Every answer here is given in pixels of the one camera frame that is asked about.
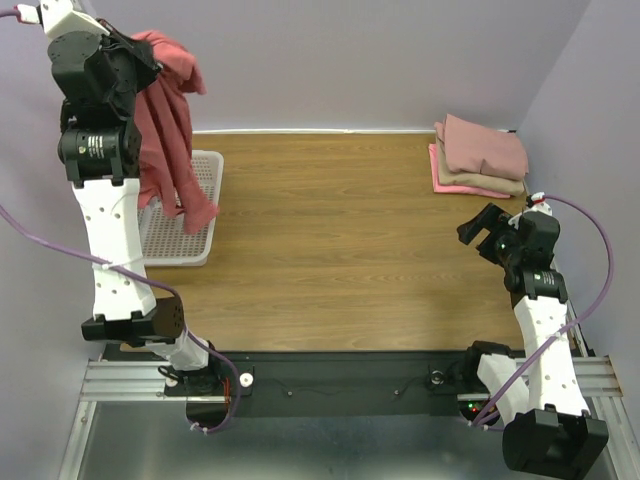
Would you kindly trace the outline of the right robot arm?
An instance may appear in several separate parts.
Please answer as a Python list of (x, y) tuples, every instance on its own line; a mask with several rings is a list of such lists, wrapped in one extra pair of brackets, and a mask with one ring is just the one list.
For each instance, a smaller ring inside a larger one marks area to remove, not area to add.
[(525, 350), (522, 363), (510, 349), (475, 342), (460, 366), (463, 384), (486, 388), (489, 400), (471, 423), (490, 429), (503, 423), (502, 453), (513, 471), (556, 479), (584, 478), (609, 439), (606, 423), (593, 418), (581, 393), (571, 354), (568, 292), (556, 271), (554, 247), (560, 223), (542, 194), (511, 215), (489, 203), (457, 229), (468, 245), (481, 232), (479, 255), (504, 271)]

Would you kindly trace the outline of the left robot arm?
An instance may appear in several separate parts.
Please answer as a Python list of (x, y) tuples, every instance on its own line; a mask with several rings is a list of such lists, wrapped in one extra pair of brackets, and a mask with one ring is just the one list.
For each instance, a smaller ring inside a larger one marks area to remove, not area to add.
[(168, 361), (165, 378), (213, 393), (222, 384), (220, 359), (210, 342), (189, 331), (178, 293), (154, 296), (143, 261), (135, 99), (161, 67), (150, 45), (104, 21), (54, 35), (47, 54), (64, 95), (58, 156), (84, 216), (94, 269), (93, 313), (82, 335), (147, 347)]

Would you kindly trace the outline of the red t-shirt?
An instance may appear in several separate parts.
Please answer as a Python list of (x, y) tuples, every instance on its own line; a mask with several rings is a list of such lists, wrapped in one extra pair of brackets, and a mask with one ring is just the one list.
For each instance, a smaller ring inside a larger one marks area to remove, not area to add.
[(157, 30), (133, 38), (149, 42), (163, 66), (155, 82), (136, 97), (135, 125), (142, 135), (138, 206), (158, 199), (166, 216), (181, 215), (184, 232), (195, 235), (218, 213), (192, 166), (193, 128), (186, 96), (204, 95), (204, 79), (196, 57), (176, 40)]

